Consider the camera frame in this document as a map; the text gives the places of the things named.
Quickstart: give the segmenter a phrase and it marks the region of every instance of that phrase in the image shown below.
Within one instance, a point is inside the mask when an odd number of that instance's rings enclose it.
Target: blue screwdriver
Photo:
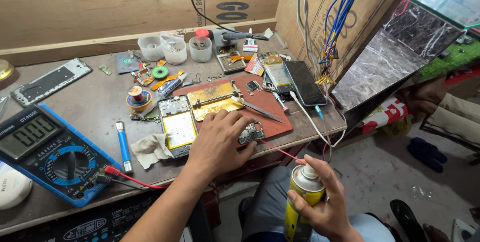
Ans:
[[[123,160],[124,173],[131,173],[132,163],[130,161],[130,154],[128,152],[127,137],[125,135],[125,128],[123,128],[123,122],[117,121],[115,125],[117,126],[118,140],[120,141],[121,158]]]

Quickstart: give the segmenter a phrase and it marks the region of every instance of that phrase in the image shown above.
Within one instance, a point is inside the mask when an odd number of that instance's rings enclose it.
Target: hand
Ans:
[[[321,201],[312,207],[296,191],[289,190],[287,194],[297,211],[309,221],[318,234],[332,242],[363,241],[350,224],[345,204],[345,190],[332,168],[327,162],[309,155],[305,155],[305,161],[315,169],[329,199],[328,202]]]
[[[185,167],[192,167],[209,180],[239,168],[247,162],[257,145],[252,141],[237,152],[240,134],[253,122],[253,117],[243,116],[238,111],[208,113],[203,119],[200,133],[191,145]]]

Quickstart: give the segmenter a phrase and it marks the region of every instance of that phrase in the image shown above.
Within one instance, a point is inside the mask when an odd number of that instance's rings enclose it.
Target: wooden table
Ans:
[[[288,50],[282,48],[276,37],[272,37],[268,42],[259,41],[258,43],[261,52],[277,51],[281,54],[285,53],[289,55]],[[181,69],[190,73],[190,76],[187,78],[187,80],[190,80],[195,77],[196,73],[200,73],[201,83],[205,83],[207,82],[207,77],[217,76],[222,73],[214,56],[212,56],[212,59],[207,63],[197,63],[191,60],[190,55],[188,56],[188,60],[180,66],[166,64],[170,75],[177,74]],[[115,55],[84,57],[81,58],[81,60],[92,67],[93,72],[54,93],[41,103],[46,104],[90,141],[95,143],[117,162],[121,163],[122,155],[117,129],[115,128],[115,122],[117,120],[122,120],[125,123],[129,144],[149,134],[160,132],[160,125],[154,122],[132,121],[129,119],[128,115],[130,112],[125,104],[125,98],[127,96],[127,89],[133,85],[133,77],[130,74],[118,75],[116,73]],[[65,62],[66,61],[59,61],[18,68],[20,79],[18,79],[15,84],[2,90],[0,95],[8,94],[20,85],[38,78]],[[101,64],[106,64],[113,74],[108,76],[102,72],[99,69],[99,65]],[[243,71],[234,73],[231,76],[235,77],[240,74],[249,73]],[[286,102],[285,104],[290,108],[287,117],[293,126],[293,130],[269,138],[269,143],[280,149],[285,149],[318,139],[319,136],[316,134],[315,129],[298,105],[295,102]],[[0,121],[4,121],[20,110],[22,110],[21,105],[14,99],[10,99]],[[345,122],[331,104],[322,108],[322,113],[325,117],[324,121],[326,122],[329,134],[347,128]],[[320,117],[316,114],[315,110],[310,114],[317,127],[323,131]],[[260,143],[256,146],[252,159],[268,156],[268,154],[272,153],[279,152]],[[171,183],[173,179],[177,177],[187,160],[187,158],[182,158],[176,161],[161,161],[149,169],[144,170],[135,156],[131,155],[131,157],[134,171],[133,177],[148,184]],[[105,190],[99,193],[86,207],[77,209],[73,208],[57,195],[38,184],[34,184],[30,195],[25,201],[14,208],[1,212],[0,236],[81,210],[124,199],[139,192],[139,190],[131,190],[128,187],[114,184],[105,188]]]

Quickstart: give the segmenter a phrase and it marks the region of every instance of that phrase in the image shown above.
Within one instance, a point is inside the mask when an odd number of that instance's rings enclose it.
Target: green tape roll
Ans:
[[[169,74],[169,69],[167,67],[164,67],[164,66],[158,66],[158,67],[154,67],[152,69],[152,75],[153,75],[153,77],[155,77],[157,79],[163,79],[168,74]]]

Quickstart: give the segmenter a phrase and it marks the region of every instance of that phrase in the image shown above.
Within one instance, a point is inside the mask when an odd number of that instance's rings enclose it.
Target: finger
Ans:
[[[327,162],[320,159],[312,158],[309,155],[305,155],[305,161],[318,174],[330,197],[332,197],[333,194],[341,193],[339,189],[339,179],[337,178],[337,176]]]
[[[235,124],[240,118],[243,117],[239,111],[231,111],[223,120],[227,122],[229,125]]]
[[[204,123],[205,123],[205,122],[212,122],[213,119],[215,118],[215,116],[217,116],[216,113],[207,113],[207,114],[205,115],[205,118],[203,119],[203,122],[204,122]]]
[[[215,118],[213,119],[213,121],[219,121],[219,120],[223,120],[225,118],[225,116],[227,116],[229,113],[227,110],[225,109],[221,109],[217,115],[215,116]]]
[[[243,150],[239,151],[238,153],[238,162],[241,163],[240,165],[243,165],[247,160],[252,156],[254,153],[255,147],[257,146],[256,141],[251,141],[248,143],[247,147],[245,147]]]
[[[292,200],[295,209],[307,220],[312,220],[315,217],[315,210],[309,206],[307,201],[303,199],[296,191],[289,190],[287,193],[290,200]]]
[[[243,116],[242,118],[238,119],[235,124],[233,124],[232,128],[234,130],[235,135],[238,137],[245,130],[245,128],[255,122],[255,118],[250,116]]]
[[[304,159],[299,159],[299,160],[295,161],[295,164],[296,165],[305,165],[305,164],[307,164],[307,162]]]

